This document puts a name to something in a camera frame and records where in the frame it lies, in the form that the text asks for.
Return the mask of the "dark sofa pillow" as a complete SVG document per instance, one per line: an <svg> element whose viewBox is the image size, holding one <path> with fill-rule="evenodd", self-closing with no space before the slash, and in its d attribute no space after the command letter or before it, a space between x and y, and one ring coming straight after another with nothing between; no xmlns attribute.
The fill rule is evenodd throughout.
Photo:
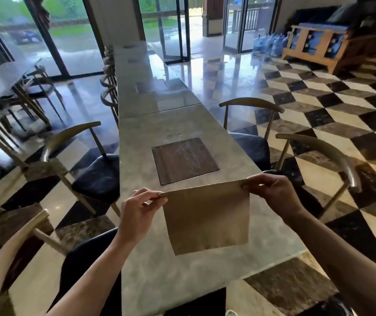
<svg viewBox="0 0 376 316"><path fill-rule="evenodd" d="M341 5L326 21L332 25L350 25L360 14L361 5L359 2Z"/></svg>

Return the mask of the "glass sliding door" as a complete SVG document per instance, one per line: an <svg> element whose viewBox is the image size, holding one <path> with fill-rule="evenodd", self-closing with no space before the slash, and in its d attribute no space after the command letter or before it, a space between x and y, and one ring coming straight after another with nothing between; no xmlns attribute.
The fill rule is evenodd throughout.
<svg viewBox="0 0 376 316"><path fill-rule="evenodd" d="M225 52L252 52L254 40L272 32L281 0L224 0L223 43Z"/></svg>
<svg viewBox="0 0 376 316"><path fill-rule="evenodd" d="M188 0L138 0L145 40L167 64L191 60Z"/></svg>

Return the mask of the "dark square table inlay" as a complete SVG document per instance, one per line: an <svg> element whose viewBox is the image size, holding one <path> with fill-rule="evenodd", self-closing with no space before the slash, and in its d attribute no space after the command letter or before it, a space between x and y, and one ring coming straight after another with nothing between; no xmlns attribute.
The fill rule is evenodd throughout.
<svg viewBox="0 0 376 316"><path fill-rule="evenodd" d="M151 150L161 186L220 170L199 137L163 144Z"/></svg>

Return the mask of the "parked car outside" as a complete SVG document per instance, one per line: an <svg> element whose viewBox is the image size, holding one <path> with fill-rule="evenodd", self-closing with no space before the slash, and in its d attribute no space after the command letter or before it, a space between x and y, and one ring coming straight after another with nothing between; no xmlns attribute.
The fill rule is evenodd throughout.
<svg viewBox="0 0 376 316"><path fill-rule="evenodd" d="M33 29L23 29L17 26L28 25L32 23L24 15L16 15L6 19L7 26L12 26L13 30L8 31L7 34L12 37L13 41L17 45L25 45L31 43L43 42L40 34Z"/></svg>

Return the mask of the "person's left hand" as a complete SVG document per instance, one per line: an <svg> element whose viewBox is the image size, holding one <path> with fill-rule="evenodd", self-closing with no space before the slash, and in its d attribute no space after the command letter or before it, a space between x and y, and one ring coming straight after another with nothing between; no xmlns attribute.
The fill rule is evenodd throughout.
<svg viewBox="0 0 376 316"><path fill-rule="evenodd" d="M143 202L161 196L160 191L143 187L122 204L121 221L117 231L118 243L122 246L135 246L148 233L155 214L143 213Z"/></svg>

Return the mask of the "person's right hand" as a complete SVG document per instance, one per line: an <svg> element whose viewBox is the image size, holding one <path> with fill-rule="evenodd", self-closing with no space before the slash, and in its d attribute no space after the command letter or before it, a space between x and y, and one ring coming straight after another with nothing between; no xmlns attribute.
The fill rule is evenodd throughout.
<svg viewBox="0 0 376 316"><path fill-rule="evenodd" d="M268 206L287 224L307 215L292 183L282 175L261 173L246 178L244 184L264 184Z"/></svg>

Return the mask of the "person's right forearm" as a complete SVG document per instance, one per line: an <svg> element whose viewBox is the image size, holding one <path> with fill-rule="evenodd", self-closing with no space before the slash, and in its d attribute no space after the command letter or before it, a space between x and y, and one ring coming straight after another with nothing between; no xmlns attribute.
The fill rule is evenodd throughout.
<svg viewBox="0 0 376 316"><path fill-rule="evenodd" d="M358 316L376 316L376 263L306 210L283 217Z"/></svg>

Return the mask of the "brown paper sheet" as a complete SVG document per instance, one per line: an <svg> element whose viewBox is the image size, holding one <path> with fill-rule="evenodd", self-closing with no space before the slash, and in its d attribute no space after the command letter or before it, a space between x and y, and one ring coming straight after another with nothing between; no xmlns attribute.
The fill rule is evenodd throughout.
<svg viewBox="0 0 376 316"><path fill-rule="evenodd" d="M176 256L248 243L246 179L163 192L169 240Z"/></svg>

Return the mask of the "row of wooden chairs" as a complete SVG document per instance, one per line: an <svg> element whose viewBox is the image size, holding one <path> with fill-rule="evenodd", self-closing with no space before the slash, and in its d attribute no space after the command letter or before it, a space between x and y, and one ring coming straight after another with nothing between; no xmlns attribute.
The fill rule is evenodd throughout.
<svg viewBox="0 0 376 316"><path fill-rule="evenodd" d="M103 75L100 78L100 84L104 90L101 92L100 99L105 106L110 107L117 128L119 128L117 79L113 47L111 45L104 49L103 63Z"/></svg>

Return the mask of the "group of wooden dining chairs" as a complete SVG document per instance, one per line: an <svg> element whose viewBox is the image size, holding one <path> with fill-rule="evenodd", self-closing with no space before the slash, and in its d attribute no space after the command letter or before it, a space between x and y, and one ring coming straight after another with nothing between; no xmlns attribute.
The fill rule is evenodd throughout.
<svg viewBox="0 0 376 316"><path fill-rule="evenodd" d="M51 130L52 125L39 103L37 103L37 100L41 98L47 99L60 118L59 112L56 110L49 97L53 92L57 95L63 108L65 108L63 98L59 91L55 88L52 80L48 77L46 69L43 66L38 67L35 65L33 73L28 71L6 95L0 97L0 121L3 117L7 116L9 111L12 109L12 106L27 106L36 116L39 117L39 119L43 121L43 123L46 125L46 129ZM28 165L17 156L14 148L10 147L1 139L0 149L13 160L16 166L19 166L21 169L28 168Z"/></svg>

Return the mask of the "wooden sofa with blue cushions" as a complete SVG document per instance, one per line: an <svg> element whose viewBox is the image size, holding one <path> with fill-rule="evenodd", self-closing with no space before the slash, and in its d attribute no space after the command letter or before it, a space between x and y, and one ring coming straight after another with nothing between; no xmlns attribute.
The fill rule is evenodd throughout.
<svg viewBox="0 0 376 316"><path fill-rule="evenodd" d="M361 11L350 25L325 23L330 16L321 16L319 8L314 9L318 11L310 20L292 25L281 58L317 63L335 75L345 67L362 65L376 55L376 0L356 2L360 3Z"/></svg>

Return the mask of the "person's left forearm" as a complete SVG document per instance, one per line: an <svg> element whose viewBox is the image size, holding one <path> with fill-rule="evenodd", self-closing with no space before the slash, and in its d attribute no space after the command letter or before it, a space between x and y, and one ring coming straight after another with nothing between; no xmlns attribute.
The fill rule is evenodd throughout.
<svg viewBox="0 0 376 316"><path fill-rule="evenodd" d="M122 316L121 270L142 239L115 228L72 250L46 316Z"/></svg>

